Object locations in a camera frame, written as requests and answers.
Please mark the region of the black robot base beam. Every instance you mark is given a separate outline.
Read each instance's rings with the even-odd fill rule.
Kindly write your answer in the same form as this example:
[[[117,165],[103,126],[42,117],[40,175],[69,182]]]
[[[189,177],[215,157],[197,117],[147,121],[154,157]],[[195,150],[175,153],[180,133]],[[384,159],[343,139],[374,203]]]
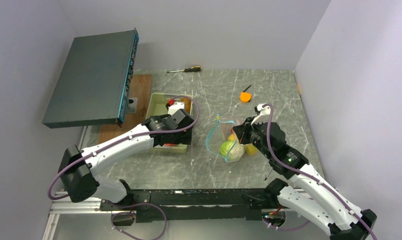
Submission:
[[[245,219],[260,221],[280,207],[263,188],[134,189],[133,200],[112,204],[102,199],[101,211],[132,211],[136,223],[173,220]]]

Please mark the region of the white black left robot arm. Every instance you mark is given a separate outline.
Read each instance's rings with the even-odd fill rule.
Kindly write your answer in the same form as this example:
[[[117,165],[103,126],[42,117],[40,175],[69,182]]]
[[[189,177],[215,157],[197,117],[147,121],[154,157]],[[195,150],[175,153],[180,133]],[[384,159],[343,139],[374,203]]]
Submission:
[[[93,147],[80,150],[71,146],[63,154],[57,177],[73,203],[95,197],[126,210],[134,200],[130,186],[122,179],[102,177],[101,171],[130,155],[156,146],[189,145],[192,128],[198,119],[198,116],[192,117],[184,109],[178,109],[173,114],[151,116],[128,132]]]

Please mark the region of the clear zip top bag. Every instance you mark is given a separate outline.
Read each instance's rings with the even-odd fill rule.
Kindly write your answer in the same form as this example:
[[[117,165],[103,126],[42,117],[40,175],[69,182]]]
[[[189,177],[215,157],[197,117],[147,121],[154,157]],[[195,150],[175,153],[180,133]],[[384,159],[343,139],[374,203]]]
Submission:
[[[225,161],[224,157],[220,154],[220,147],[225,141],[228,141],[228,137],[234,133],[232,128],[240,125],[241,123],[242,122],[237,118],[223,117],[218,114],[216,116],[215,125],[207,135],[205,141],[206,149],[211,154],[216,155]],[[246,153],[246,145],[243,146],[245,148],[245,153],[239,161],[253,161],[260,156],[259,151],[255,155],[248,155]]]

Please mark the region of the yellow pepper slice toy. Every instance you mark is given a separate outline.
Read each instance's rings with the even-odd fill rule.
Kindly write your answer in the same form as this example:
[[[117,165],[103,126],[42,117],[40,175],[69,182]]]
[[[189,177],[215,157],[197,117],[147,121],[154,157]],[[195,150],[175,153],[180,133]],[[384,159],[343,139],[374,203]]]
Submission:
[[[250,143],[245,146],[245,151],[248,155],[256,155],[258,149],[253,144]]]

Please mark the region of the yellow lemon toy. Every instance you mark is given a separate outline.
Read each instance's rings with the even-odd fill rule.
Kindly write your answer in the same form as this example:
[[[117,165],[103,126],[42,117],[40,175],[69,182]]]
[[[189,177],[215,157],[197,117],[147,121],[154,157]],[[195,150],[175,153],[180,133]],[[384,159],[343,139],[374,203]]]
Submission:
[[[238,141],[238,137],[235,133],[232,133],[228,138],[228,141]]]

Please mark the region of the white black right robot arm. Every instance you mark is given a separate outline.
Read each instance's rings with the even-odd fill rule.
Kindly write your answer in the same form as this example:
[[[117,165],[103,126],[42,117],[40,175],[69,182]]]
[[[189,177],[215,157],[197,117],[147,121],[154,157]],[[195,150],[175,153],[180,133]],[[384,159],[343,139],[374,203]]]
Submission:
[[[275,122],[253,123],[248,117],[232,128],[242,145],[252,144],[265,156],[271,169],[283,176],[264,189],[265,203],[290,208],[322,229],[331,240],[375,240],[372,229],[377,215],[362,210],[316,171],[309,160],[286,142],[286,135]]]

